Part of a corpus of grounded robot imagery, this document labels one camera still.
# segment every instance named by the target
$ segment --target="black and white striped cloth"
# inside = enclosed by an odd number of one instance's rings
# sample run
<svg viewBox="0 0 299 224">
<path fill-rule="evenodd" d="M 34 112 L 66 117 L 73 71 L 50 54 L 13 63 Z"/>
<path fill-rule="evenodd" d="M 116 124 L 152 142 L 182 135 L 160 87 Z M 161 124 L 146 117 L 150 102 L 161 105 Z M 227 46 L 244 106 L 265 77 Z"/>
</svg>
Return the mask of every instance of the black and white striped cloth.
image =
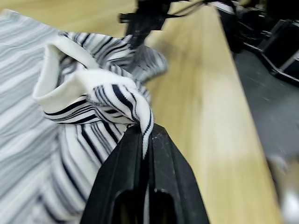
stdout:
<svg viewBox="0 0 299 224">
<path fill-rule="evenodd" d="M 129 36 L 57 35 L 8 10 L 0 34 L 1 223 L 77 224 L 131 124 L 141 126 L 145 155 L 153 114 L 142 82 L 167 62 L 146 46 L 130 50 Z"/>
</svg>

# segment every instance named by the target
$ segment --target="robotic arm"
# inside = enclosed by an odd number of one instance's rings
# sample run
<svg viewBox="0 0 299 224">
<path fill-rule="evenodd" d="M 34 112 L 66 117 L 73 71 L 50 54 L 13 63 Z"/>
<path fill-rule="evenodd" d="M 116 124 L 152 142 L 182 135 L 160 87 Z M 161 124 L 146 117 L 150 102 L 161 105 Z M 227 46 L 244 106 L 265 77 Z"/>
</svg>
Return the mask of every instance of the robotic arm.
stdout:
<svg viewBox="0 0 299 224">
<path fill-rule="evenodd" d="M 120 14 L 119 22 L 128 23 L 126 35 L 132 35 L 131 49 L 143 44 L 152 30 L 161 30 L 167 18 L 189 15 L 201 5 L 217 0 L 198 0 L 174 14 L 168 14 L 171 3 L 177 1 L 181 0 L 138 0 L 138 8 L 134 13 Z M 222 0 L 222 2 L 231 6 L 236 14 L 235 5 L 231 0 Z"/>
</svg>

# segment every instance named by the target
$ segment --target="wooden table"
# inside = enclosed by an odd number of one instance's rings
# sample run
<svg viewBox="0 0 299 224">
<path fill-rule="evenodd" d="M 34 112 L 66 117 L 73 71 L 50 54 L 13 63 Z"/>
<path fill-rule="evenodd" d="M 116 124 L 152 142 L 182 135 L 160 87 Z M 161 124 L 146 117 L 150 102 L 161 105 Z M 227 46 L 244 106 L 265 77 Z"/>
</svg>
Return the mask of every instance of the wooden table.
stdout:
<svg viewBox="0 0 299 224">
<path fill-rule="evenodd" d="M 5 7 L 61 30 L 121 37 L 125 26 L 117 15 L 132 12 L 134 1 L 2 0 L 0 9 Z M 193 168 L 211 224 L 280 224 L 270 173 L 217 11 L 203 7 L 168 20 L 146 42 L 169 61 L 168 72 L 147 83 L 155 121 Z"/>
</svg>

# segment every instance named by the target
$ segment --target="gray striped fabric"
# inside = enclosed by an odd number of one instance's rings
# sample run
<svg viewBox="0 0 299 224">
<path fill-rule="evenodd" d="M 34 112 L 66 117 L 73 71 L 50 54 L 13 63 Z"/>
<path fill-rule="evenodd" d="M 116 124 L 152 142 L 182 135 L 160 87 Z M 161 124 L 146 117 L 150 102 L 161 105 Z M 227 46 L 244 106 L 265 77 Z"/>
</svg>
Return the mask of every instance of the gray striped fabric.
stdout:
<svg viewBox="0 0 299 224">
<path fill-rule="evenodd" d="M 61 33 L 94 58 L 96 72 L 119 75 L 119 83 L 94 86 L 64 108 L 49 112 L 31 94 L 44 65 L 43 46 L 57 34 L 13 11 L 0 17 L 3 224 L 79 223 L 98 169 L 127 126 L 141 125 L 143 154 L 147 150 L 153 115 L 150 95 L 141 83 L 167 69 L 165 58 L 146 46 L 129 50 L 130 37 Z M 57 63 L 56 86 L 68 83 L 77 71 L 94 72 L 65 52 L 59 53 Z M 126 85 L 127 80 L 134 82 Z"/>
</svg>

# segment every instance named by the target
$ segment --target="gray floor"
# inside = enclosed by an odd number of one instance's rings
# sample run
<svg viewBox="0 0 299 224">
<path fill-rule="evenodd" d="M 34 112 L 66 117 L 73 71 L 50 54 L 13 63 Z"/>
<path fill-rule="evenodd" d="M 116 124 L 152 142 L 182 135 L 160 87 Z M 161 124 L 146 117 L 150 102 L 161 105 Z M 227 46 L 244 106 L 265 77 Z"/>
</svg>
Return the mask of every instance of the gray floor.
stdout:
<svg viewBox="0 0 299 224">
<path fill-rule="evenodd" d="M 235 64 L 266 155 L 299 154 L 299 87 L 273 77 L 249 51 Z"/>
</svg>

